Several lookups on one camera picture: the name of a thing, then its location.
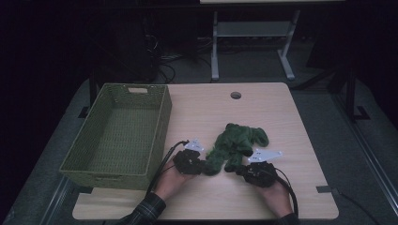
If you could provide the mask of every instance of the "woven basket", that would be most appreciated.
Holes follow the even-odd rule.
[[[103,85],[60,172],[84,187],[147,189],[161,164],[167,85]]]

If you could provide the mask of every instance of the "basket handle hole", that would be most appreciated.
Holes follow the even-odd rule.
[[[96,181],[122,181],[122,178],[120,176],[114,176],[114,177],[112,177],[112,176],[104,176],[104,177],[97,176],[94,178]]]
[[[140,87],[129,87],[129,92],[130,93],[138,93],[138,94],[148,94],[148,89],[146,88],[140,88]]]

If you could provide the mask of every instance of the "plush toy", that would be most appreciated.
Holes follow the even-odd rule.
[[[265,147],[268,137],[262,128],[252,128],[237,124],[228,124],[225,131],[217,137],[213,149],[207,153],[202,168],[205,175],[215,175],[222,169],[223,163],[226,172],[234,172],[242,164],[242,158],[253,154],[253,145]]]

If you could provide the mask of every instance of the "plaid sleeve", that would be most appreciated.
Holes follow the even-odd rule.
[[[281,217],[278,219],[279,224],[281,225],[299,225],[299,218],[296,214],[292,213],[289,215],[286,215],[284,217]]]
[[[132,211],[128,224],[152,224],[164,208],[166,208],[166,203],[158,195],[149,193]]]

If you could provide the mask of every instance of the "gray carpet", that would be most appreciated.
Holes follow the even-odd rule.
[[[311,48],[311,43],[299,42],[292,45],[288,58],[297,75],[293,82],[288,82],[284,77],[282,66],[274,51],[222,54],[219,83],[283,82],[289,86],[304,83],[321,71],[305,67]],[[209,53],[201,56],[209,62]],[[181,59],[168,65],[176,70],[175,83],[210,82],[210,67],[203,60],[193,62]],[[166,75],[171,76],[172,71],[168,69],[168,67],[163,67]],[[163,83],[162,77],[159,76],[154,83]],[[360,144],[351,131],[351,124],[346,122],[344,114],[339,110],[336,99],[344,97],[344,93],[333,96],[326,92],[322,85],[321,82],[316,88],[310,88],[310,90],[293,91],[292,95],[329,185],[356,200],[380,224],[398,224],[398,217],[369,169]],[[88,93],[88,83],[85,82],[70,103],[35,170],[32,171],[14,203],[13,214],[10,214],[9,221],[4,224],[40,224],[45,215],[49,218],[47,224],[113,223],[112,221],[75,220],[71,211],[79,191],[85,191],[85,189],[72,183],[67,186],[65,196],[55,198],[60,200],[59,204],[52,202],[53,195],[59,194],[59,189],[57,189],[59,183],[65,182],[58,173],[58,169],[84,121],[78,116],[82,108],[89,104]],[[363,106],[371,116],[371,120],[359,121],[357,126],[375,150],[377,159],[397,187],[398,174],[395,170],[398,159],[397,130],[377,107],[371,92],[360,82],[358,82],[356,103]],[[338,194],[334,195],[334,198],[340,211],[338,218],[328,221],[304,220],[302,223],[313,225],[374,224],[352,202]],[[55,207],[53,211],[48,211],[51,203],[58,207]]]

